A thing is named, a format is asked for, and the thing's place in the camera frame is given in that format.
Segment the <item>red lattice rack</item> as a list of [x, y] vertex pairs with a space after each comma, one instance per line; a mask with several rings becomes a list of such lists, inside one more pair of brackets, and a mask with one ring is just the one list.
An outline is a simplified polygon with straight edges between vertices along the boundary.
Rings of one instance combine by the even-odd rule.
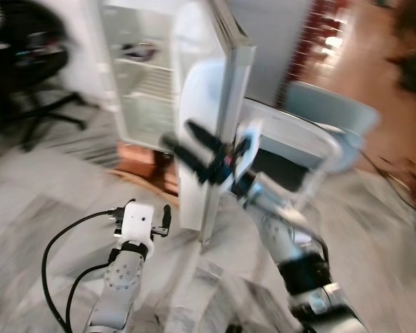
[[328, 36], [337, 32], [340, 22], [336, 16], [341, 8], [345, 8], [348, 0], [310, 0], [306, 19], [301, 28], [299, 42], [296, 44], [291, 63], [288, 64], [284, 86], [299, 80], [306, 72], [307, 63], [313, 56], [313, 49]]

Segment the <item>grey fridge door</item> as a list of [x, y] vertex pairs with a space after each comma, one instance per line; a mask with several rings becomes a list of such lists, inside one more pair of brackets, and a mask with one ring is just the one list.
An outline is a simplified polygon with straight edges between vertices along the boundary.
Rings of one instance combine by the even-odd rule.
[[230, 142], [254, 58], [254, 45], [228, 0], [186, 0], [172, 16], [171, 64], [174, 133], [204, 164], [214, 154], [188, 131], [186, 121]]

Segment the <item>black office chair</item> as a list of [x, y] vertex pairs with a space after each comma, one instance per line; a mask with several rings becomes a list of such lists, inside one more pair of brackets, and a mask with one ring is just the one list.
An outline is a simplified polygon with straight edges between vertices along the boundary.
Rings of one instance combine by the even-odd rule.
[[0, 0], [0, 127], [30, 120], [21, 141], [24, 151], [36, 146], [35, 130], [47, 119], [87, 129], [85, 121], [57, 109], [75, 102], [87, 105], [78, 92], [52, 103], [39, 92], [69, 64], [71, 53], [62, 20], [36, 0]]

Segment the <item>dark round dish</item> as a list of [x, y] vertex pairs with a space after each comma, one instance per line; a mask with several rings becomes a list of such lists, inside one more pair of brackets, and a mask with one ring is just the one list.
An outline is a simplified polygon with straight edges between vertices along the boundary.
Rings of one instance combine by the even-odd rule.
[[135, 62], [148, 62], [153, 60], [158, 48], [152, 42], [131, 42], [123, 44], [120, 53], [123, 58]]

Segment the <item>orange brick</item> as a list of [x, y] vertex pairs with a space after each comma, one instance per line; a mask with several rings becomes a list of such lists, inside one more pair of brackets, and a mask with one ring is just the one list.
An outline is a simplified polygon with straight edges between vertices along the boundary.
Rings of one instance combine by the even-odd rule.
[[119, 163], [113, 174], [179, 204], [179, 177], [173, 156], [127, 142], [117, 143]]

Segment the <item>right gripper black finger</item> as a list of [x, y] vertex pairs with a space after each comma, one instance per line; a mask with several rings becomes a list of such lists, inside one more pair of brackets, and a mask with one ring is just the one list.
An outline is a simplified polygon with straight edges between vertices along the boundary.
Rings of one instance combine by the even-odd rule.
[[194, 171], [199, 184], [204, 184], [206, 182], [206, 169], [208, 166], [188, 147], [183, 146], [172, 133], [164, 133], [160, 137], [159, 142], [161, 146], [166, 147], [172, 152], [176, 160]]
[[194, 120], [184, 121], [185, 127], [195, 137], [196, 141], [203, 145], [206, 149], [212, 153], [218, 153], [219, 155], [226, 155], [227, 144], [221, 141], [220, 137], [209, 133], [205, 127], [196, 123]]

